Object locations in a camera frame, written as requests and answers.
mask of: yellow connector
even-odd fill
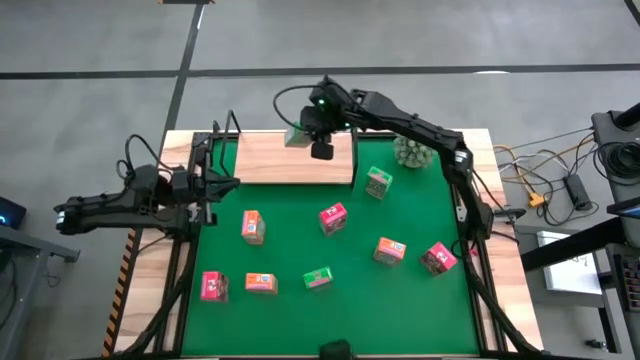
[[[529,207],[537,208],[544,204],[544,197],[538,195],[538,193],[529,193]]]

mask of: green mat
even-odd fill
[[[232,171],[237,144],[229,143]],[[348,340],[357,354],[477,354],[462,264],[433,277],[418,257],[457,238],[449,187],[436,160],[426,170],[397,165],[390,140],[362,140],[353,190],[346,185],[241,185],[214,204],[217,227],[202,230],[183,355],[317,355],[321,344]],[[217,164],[220,146],[216,147]],[[384,200],[365,193],[375,165],[394,176]],[[346,228],[325,237],[318,213],[342,202]],[[259,210],[263,246],[240,236],[244,210]],[[378,239],[407,245],[404,260],[373,260]],[[333,284],[305,288],[302,275],[330,266]],[[230,278],[228,303],[200,300],[203,271]],[[245,291],[247,272],[273,273],[278,295]]]

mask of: small box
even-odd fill
[[[333,275],[331,275],[331,269],[328,266],[308,272],[302,278],[307,289],[317,288],[333,281]]]
[[[420,262],[433,275],[440,275],[451,269],[458,260],[442,243],[437,242],[429,251],[420,257]]]
[[[226,302],[229,299],[229,278],[219,271],[203,272],[200,299]]]
[[[393,176],[372,166],[367,173],[367,192],[378,199],[384,198],[389,191]]]
[[[256,293],[277,294],[278,280],[273,274],[247,273],[245,289]]]
[[[325,235],[329,236],[347,225],[347,209],[341,203],[322,210],[318,216],[320,228]]]
[[[387,265],[395,265],[404,259],[406,250],[407,245],[381,237],[373,258]]]
[[[242,237],[251,245],[262,245],[267,226],[257,210],[247,210],[242,219]]]
[[[300,122],[294,123],[296,126],[301,127]],[[284,147],[299,147],[304,148],[311,145],[313,141],[311,136],[304,130],[300,130],[296,127],[290,127],[284,134]]]

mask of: gray floor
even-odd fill
[[[174,70],[193,6],[145,1],[0,2],[0,72]],[[550,65],[640,62],[640,27],[622,0],[220,1],[205,10],[192,69],[304,66]],[[589,126],[596,111],[640,98],[640,72],[336,76],[375,89],[447,127],[485,127],[494,143],[519,144]],[[283,128],[271,108],[279,89],[317,77],[190,79],[176,128],[208,129],[233,109],[243,128]],[[29,210],[24,231],[81,248],[80,261],[52,261],[63,277],[43,281],[26,359],[97,356],[125,236],[100,230],[62,237],[52,207],[71,195],[117,191],[114,164],[133,132],[159,148],[173,79],[0,81],[0,195]],[[295,116],[305,93],[282,98]],[[572,146],[585,134],[545,144]],[[538,150],[533,146],[521,153]],[[137,147],[138,163],[148,161]],[[502,154],[500,161],[507,158]],[[549,177],[562,175],[555,165]],[[590,162],[580,170],[592,199],[612,201]],[[524,206],[518,185],[509,202]],[[560,194],[554,210],[568,211]],[[567,226],[583,229],[607,215]],[[521,224],[542,224],[527,214]],[[602,338],[597,312],[536,305],[545,348],[556,354],[632,358],[585,348]]]

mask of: spiky ball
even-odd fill
[[[428,167],[435,156],[435,150],[400,135],[393,140],[393,153],[398,164],[414,169]]]

